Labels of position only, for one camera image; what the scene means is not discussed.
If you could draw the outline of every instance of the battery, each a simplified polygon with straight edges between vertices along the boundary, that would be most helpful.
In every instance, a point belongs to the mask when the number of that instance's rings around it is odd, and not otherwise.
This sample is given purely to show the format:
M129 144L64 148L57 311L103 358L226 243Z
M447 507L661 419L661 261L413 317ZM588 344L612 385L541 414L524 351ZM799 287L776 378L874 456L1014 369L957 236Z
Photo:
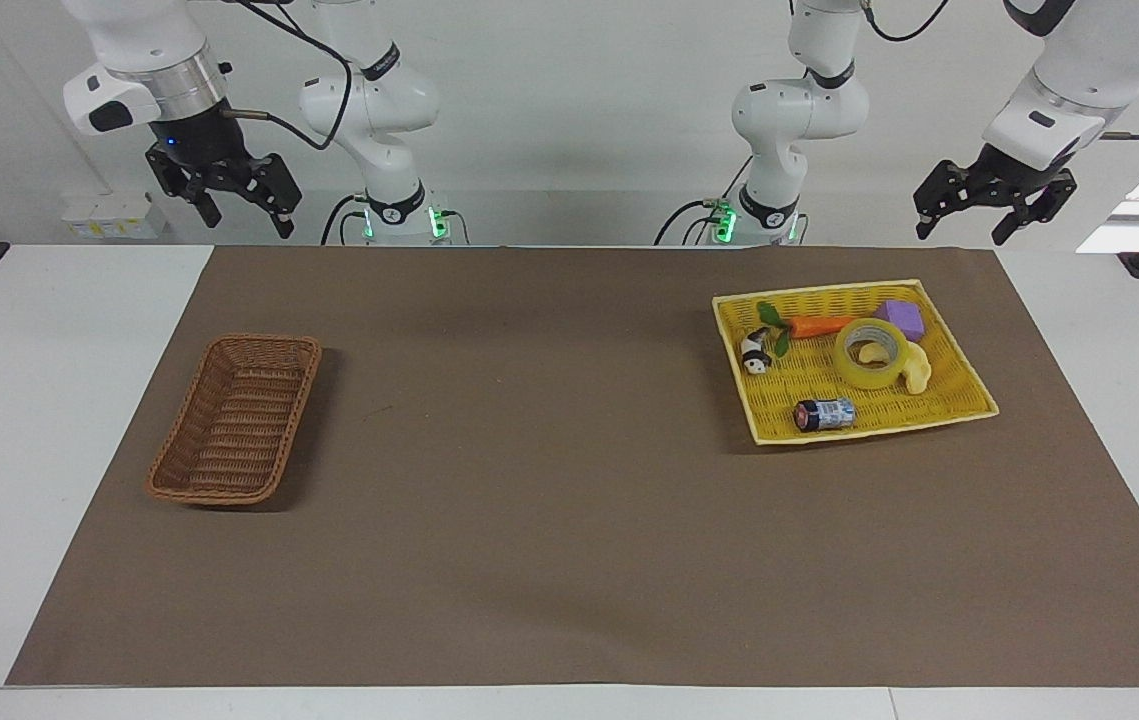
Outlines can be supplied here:
M802 433L852 428L857 409L847 396L835 400L803 400L796 403L796 427Z

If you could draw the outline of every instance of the basket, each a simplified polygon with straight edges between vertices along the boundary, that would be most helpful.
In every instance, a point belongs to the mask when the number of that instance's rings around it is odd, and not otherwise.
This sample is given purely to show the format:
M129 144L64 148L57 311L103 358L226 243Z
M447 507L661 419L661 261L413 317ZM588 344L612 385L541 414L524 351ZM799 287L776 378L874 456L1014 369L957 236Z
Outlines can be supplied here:
M229 334L210 343L148 473L149 496L252 505L276 492L319 361L310 337Z
M794 339L787 355L775 360L764 375L743 370L739 343L761 327L756 304L771 302L787 316L870 316L886 300L906 300L920 308L925 337L920 346L929 355L933 378L921 395L908 395L902 382L887 388L863 391L849 386L835 370L831 355L835 336ZM995 400L952 336L939 308L925 295L920 281L857 283L808 287L798 291L756 292L711 301L716 327L734 368L743 410L756 445L803 445L838 439L869 437L907 429L991 418L999 414ZM852 428L802 433L793 409L802 400L847 396L857 407Z

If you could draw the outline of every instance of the basket rim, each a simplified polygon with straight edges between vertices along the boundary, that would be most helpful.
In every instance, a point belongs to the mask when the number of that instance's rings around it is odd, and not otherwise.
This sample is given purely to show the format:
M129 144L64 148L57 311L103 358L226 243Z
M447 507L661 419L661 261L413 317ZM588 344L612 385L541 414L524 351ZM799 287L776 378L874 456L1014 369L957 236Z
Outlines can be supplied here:
M235 491L189 491L189 489L182 489L182 491L177 491L175 489L157 486L156 474L161 468L170 448L173 442L177 441L179 432L182 428L182 424L186 420L186 411L188 411L192 399L195 398L195 391L200 384L200 378L204 377L204 370L208 366L208 360L213 354L213 351L218 346L223 345L227 342L235 341L267 341L267 342L278 342L287 343L287 345L308 347L310 351L310 360L308 365L303 368L303 379L300 383L298 395L294 398L293 409L290 409L289 425L287 425L285 432L282 433L282 442L276 451L276 461L272 465L271 477L268 478L267 483L254 493L244 493ZM167 500L173 502L185 502L192 505L253 505L254 502L262 502L271 497L276 489L280 485L280 478L285 474L285 465L289 460L289 453L294 448L294 437L298 433L298 423L301 420L301 415L308 406L308 399L310 393L312 393L312 386L316 381L316 374L319 370L319 363L321 363L321 354L323 347L318 339L310 336L287 336L287 334L272 334L272 333L226 333L221 334L208 342L207 346L204 346L204 351L200 354L200 361L197 363L197 370L195 375L191 375L191 382L186 388L186 395L182 396L182 404L177 411L175 418L173 418L173 424L171 425L167 434L165 436L165 442L162 443L161 450L156 453L156 459L151 460L150 468L147 471L147 480L144 483L144 489L147 491L148 496L157 498L157 500Z
M761 437L760 428L756 425L755 411L752 410L751 401L747 399L747 384L741 377L741 365L738 363L738 352L734 347L734 338L730 337L728 325L726 325L726 320L720 313L720 306L729 304L729 302L754 300L757 297L798 295L802 292L817 291L861 291L861 288L869 287L911 287L915 288L916 292L920 293L921 298L924 298L926 304L929 305L929 310L933 310L934 314L939 317L939 327L943 329L943 333L950 343L950 347L956 351L957 360L959 360L962 368L965 368L970 377L973 377L973 381L976 382L977 388L982 393L982 398L986 401L988 409L980 411L980 414L966 415L962 418L934 420L929 423L913 423L909 425L899 425L899 427L894 428L861 429L861 432L830 434L830 436L825 436L819 433L806 437ZM1000 406L995 402L995 399L991 396L991 391L986 387L986 383L982 382L981 375L977 374L977 370L973 369L973 365L965 354L961 343L956 339L956 336L952 334L952 328L949 327L947 320L943 318L943 314L940 313L939 306L934 305L934 300L929 297L929 293L925 292L925 284L920 283L920 279L918 278L906 278L901 279L901 281L821 284L821 286L794 287L785 288L785 291L761 291L744 292L738 293L738 295L716 295L711 300L711 313L716 318L716 330L720 332L720 341L723 343L726 354L729 357L729 368L734 370L734 385L738 388L738 400L741 402L743 414L747 416L747 427L751 429L751 437L756 442L756 445L811 445L811 443L814 442L838 442L845 441L845 439L887 436L888 434L915 432L916 429L939 428L943 427L943 425L954 425L957 423L994 418L994 416L1000 414Z

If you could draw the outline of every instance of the brown table mat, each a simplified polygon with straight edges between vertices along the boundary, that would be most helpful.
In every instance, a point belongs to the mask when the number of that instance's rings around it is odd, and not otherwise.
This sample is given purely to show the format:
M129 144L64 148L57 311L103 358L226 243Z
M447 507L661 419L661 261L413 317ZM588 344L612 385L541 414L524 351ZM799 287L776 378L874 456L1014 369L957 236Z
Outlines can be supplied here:
M915 277L1003 414L755 448L711 297ZM228 332L280 491L154 501ZM1139 507L990 252L220 247L8 682L1139 685Z

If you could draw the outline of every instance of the white wall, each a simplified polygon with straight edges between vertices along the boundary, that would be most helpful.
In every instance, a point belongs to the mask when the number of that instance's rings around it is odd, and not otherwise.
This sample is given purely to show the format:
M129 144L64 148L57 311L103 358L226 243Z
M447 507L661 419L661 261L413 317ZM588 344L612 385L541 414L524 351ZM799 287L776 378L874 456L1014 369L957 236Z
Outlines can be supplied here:
M935 0L885 3L890 31L915 27ZM476 242L650 242L680 201L715 195L746 158L734 134L735 92L797 76L780 0L386 0L405 59L436 79L444 111L409 136L423 175L449 193ZM192 3L231 62L231 99L298 118L304 79L336 73L325 56L233 5ZM314 27L305 3L295 3ZM858 72L872 111L852 138L808 144L803 208L811 242L915 245L911 191L936 161L967 164L980 133L1039 54L999 0L967 0L920 40L884 44L865 32ZM153 190L145 129L73 136L62 83L93 59L56 0L0 0L0 237L66 242L65 193ZM1139 128L1139 103L1122 120ZM280 152L308 196L295 242L314 242L331 199L360 186L341 150L317 154L272 126L246 123L254 152ZM1058 222L1016 236L1021 247L1074 249L1139 182L1139 144L1096 147L1073 163L1081 181ZM163 199L177 242L274 242L267 219L220 199L210 232ZM931 245L988 246L999 211L944 220Z

